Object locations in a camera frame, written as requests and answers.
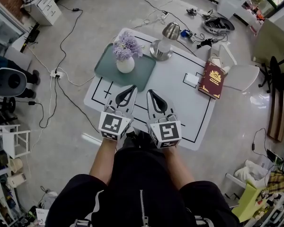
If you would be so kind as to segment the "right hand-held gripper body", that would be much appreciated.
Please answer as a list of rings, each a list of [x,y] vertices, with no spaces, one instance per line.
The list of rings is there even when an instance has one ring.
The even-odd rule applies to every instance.
[[[149,120],[147,128],[158,149],[176,147],[182,140],[181,122],[175,113]]]

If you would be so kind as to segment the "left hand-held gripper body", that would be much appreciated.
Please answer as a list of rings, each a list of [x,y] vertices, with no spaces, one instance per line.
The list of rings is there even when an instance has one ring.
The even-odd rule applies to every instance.
[[[133,105],[129,107],[106,104],[101,112],[98,129],[103,138],[119,141],[133,122]]]

